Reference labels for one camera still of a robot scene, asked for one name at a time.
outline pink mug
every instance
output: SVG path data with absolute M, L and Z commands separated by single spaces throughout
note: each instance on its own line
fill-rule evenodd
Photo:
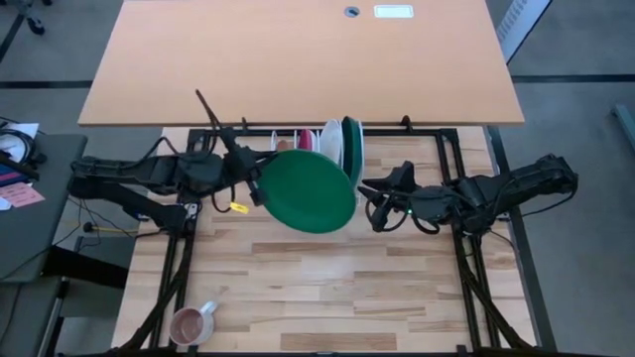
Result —
M 213 313 L 218 304 L 209 301 L 200 309 L 184 307 L 170 322 L 170 338 L 180 346 L 199 345 L 211 337 L 214 330 Z

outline yellow tag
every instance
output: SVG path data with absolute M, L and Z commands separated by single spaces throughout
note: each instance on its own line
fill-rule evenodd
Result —
M 229 203 L 229 208 L 235 210 L 236 212 L 240 212 L 242 214 L 247 214 L 249 213 L 249 207 L 244 206 L 242 204 L 238 204 L 236 202 L 231 202 Z

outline pink sticky note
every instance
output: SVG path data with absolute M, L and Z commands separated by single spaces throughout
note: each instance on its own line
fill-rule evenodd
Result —
M 0 197 L 8 200 L 15 207 L 22 207 L 44 200 L 39 192 L 23 182 L 0 187 Z

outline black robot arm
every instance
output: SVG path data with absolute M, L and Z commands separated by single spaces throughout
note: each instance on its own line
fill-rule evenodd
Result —
M 68 192 L 79 199 L 105 199 L 121 205 L 129 215 L 145 215 L 158 227 L 179 234 L 184 230 L 188 211 L 185 205 L 245 181 L 255 205 L 267 197 L 256 185 L 261 170 L 275 159 L 274 152 L 256 152 L 236 144 L 232 128 L 222 127 L 202 95 L 196 91 L 213 128 L 217 128 L 227 153 L 214 154 L 216 138 L 209 150 L 178 153 L 166 138 L 160 138 L 139 161 L 101 160 L 84 157 L 72 164 L 73 178 Z M 154 156 L 152 152 L 162 142 L 168 142 L 172 155 Z M 179 204 L 164 205 L 122 184 L 147 188 L 158 195 L 179 194 Z
M 565 159 L 554 155 L 510 173 L 458 178 L 439 186 L 417 185 L 410 162 L 393 169 L 386 178 L 362 182 L 370 187 L 359 190 L 368 198 L 366 210 L 373 230 L 395 229 L 386 228 L 388 213 L 394 210 L 410 214 L 415 225 L 429 234 L 438 233 L 443 224 L 455 224 L 467 234 L 484 233 L 496 216 L 537 195 L 569 193 L 570 199 L 577 190 L 577 174 Z M 372 213 L 370 204 L 376 207 Z

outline wooden tabletop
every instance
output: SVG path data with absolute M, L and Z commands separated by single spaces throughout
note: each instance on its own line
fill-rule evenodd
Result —
M 224 123 L 524 121 L 485 1 L 386 4 L 404 1 L 125 1 L 79 124 L 206 125 L 196 88 Z
M 465 127 L 458 133 L 467 174 L 492 175 L 482 129 Z M 188 129 L 165 129 L 164 135 L 184 149 Z M 270 145 L 269 138 L 239 142 L 255 150 Z M 366 137 L 365 153 L 366 178 L 385 177 L 410 160 L 418 184 L 442 180 L 433 138 Z M 218 204 L 226 206 L 228 196 L 221 192 Z M 236 201 L 252 206 L 244 185 L 237 187 Z M 150 223 L 140 227 L 141 233 L 154 230 Z M 509 236 L 503 225 L 494 231 Z M 167 236 L 137 241 L 113 346 L 130 338 L 156 301 L 167 242 Z M 494 302 L 534 343 L 510 244 L 488 234 L 483 251 Z M 470 345 L 448 229 L 428 236 L 408 221 L 394 232 L 374 233 L 361 204 L 344 228 L 315 235 L 286 227 L 262 207 L 251 207 L 247 215 L 220 214 L 207 199 L 198 220 L 186 305 L 208 300 L 219 302 L 216 328 L 200 351 L 432 352 Z M 166 321 L 172 310 L 166 309 Z M 477 312 L 486 340 L 479 304 Z M 167 342 L 164 328 L 162 345 Z

